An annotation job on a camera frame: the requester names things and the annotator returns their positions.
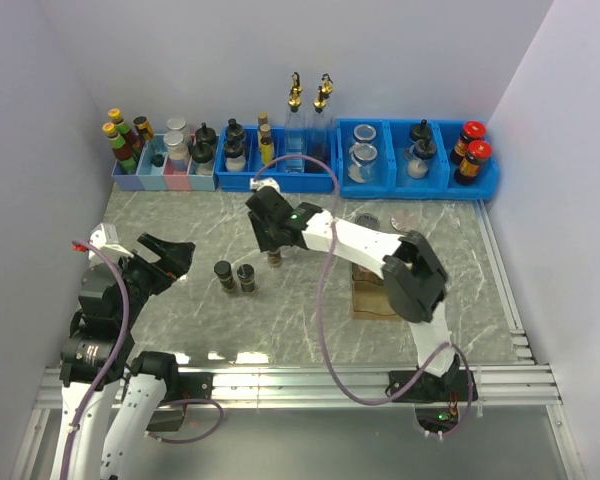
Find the pink lid spice jar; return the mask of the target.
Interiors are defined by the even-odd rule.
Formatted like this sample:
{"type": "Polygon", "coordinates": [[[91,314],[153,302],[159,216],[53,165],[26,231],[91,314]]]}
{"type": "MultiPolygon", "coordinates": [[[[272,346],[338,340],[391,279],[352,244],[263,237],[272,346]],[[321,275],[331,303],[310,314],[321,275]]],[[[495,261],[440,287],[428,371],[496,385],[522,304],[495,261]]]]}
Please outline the pink lid spice jar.
{"type": "Polygon", "coordinates": [[[353,265],[352,267],[352,275],[355,281],[365,281],[369,283],[374,283],[380,285],[382,283],[382,278],[377,274],[372,272],[371,270],[359,266],[353,265]]]}

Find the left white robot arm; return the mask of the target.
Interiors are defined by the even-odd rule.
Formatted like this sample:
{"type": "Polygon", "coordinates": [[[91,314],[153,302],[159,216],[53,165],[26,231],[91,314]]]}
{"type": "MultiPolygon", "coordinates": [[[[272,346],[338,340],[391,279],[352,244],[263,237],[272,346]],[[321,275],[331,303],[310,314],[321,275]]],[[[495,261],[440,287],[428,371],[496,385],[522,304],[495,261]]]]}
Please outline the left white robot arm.
{"type": "Polygon", "coordinates": [[[169,289],[192,265],[192,242],[148,233],[139,244],[149,262],[124,248],[111,224],[72,246],[89,256],[70,334],[61,349],[62,424],[54,479],[125,479],[161,402],[176,398],[182,379],[174,355],[143,352],[128,359],[131,329],[148,300],[169,289]]]}

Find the dark shaker spice bottle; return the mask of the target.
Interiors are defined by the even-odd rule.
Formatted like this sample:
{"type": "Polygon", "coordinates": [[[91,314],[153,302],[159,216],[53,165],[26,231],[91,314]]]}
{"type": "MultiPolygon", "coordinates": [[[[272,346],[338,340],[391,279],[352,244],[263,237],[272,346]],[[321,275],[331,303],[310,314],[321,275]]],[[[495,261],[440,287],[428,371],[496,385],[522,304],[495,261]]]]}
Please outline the dark shaker spice bottle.
{"type": "Polygon", "coordinates": [[[242,264],[237,269],[237,277],[244,293],[254,293],[256,291],[255,269],[250,264],[242,264]]]}

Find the silver lid spice jar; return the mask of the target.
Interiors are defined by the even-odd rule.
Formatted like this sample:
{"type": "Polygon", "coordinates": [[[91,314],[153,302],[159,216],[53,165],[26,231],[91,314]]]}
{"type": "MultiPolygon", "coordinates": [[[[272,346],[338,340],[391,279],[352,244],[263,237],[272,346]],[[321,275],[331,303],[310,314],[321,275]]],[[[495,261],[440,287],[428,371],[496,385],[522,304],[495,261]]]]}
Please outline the silver lid spice jar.
{"type": "Polygon", "coordinates": [[[390,225],[397,232],[408,232],[419,226],[419,217],[411,211],[399,211],[390,217],[390,225]]]}

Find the black cap spice bottle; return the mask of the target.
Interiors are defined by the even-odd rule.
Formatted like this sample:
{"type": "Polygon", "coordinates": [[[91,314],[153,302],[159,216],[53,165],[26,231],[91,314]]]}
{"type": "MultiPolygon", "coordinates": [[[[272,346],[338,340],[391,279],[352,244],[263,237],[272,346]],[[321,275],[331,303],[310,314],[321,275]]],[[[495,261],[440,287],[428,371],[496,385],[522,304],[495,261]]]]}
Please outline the black cap spice bottle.
{"type": "Polygon", "coordinates": [[[270,266],[278,267],[282,264],[282,256],[279,251],[270,251],[267,253],[267,261],[270,266]]]}

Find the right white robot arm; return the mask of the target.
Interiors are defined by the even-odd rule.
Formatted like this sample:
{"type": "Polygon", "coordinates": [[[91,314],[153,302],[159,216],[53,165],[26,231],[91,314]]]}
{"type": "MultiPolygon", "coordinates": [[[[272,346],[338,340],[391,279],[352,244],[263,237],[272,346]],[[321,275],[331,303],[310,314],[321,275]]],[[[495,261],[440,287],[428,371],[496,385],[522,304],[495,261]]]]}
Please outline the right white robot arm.
{"type": "Polygon", "coordinates": [[[390,308],[409,324],[418,365],[424,369],[422,391],[432,399],[446,397],[456,384],[451,371],[455,354],[445,348],[426,361],[450,342],[445,315],[448,274],[427,239],[417,231],[400,235],[366,228],[311,203],[293,207],[274,182],[253,180],[251,189],[246,205],[260,250],[332,252],[380,277],[390,308]]]}

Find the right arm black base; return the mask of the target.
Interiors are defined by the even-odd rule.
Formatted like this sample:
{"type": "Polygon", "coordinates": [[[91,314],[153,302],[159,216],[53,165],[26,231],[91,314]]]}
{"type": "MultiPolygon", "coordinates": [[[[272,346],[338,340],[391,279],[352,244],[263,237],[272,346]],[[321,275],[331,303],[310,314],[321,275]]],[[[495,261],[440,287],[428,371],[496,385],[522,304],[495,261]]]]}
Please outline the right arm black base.
{"type": "Polygon", "coordinates": [[[460,404],[470,407],[478,400],[472,372],[451,370],[442,377],[423,373],[394,403],[415,404],[418,426],[426,433],[443,437],[460,423],[460,404]]]}

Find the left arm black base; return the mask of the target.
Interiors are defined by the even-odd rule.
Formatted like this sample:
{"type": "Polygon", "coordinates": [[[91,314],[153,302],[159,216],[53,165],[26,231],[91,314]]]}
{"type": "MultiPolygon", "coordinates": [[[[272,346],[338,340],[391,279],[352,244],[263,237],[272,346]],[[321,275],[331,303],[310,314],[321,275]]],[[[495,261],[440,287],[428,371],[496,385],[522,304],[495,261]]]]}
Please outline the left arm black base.
{"type": "Polygon", "coordinates": [[[214,374],[211,372],[189,372],[181,374],[176,386],[172,386],[152,415],[147,431],[151,433],[177,432],[185,421],[187,406],[166,405],[166,402],[189,398],[210,399],[214,374]]]}

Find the small black cap bottle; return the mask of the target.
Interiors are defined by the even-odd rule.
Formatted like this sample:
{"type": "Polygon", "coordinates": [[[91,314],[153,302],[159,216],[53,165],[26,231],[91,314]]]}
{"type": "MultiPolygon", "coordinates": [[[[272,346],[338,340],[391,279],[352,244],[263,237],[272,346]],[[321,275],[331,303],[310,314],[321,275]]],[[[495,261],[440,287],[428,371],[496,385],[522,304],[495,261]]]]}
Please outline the small black cap bottle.
{"type": "Polygon", "coordinates": [[[235,290],[235,280],[233,277],[232,266],[226,260],[220,260],[214,265],[214,273],[217,276],[221,288],[225,292],[235,290]]]}

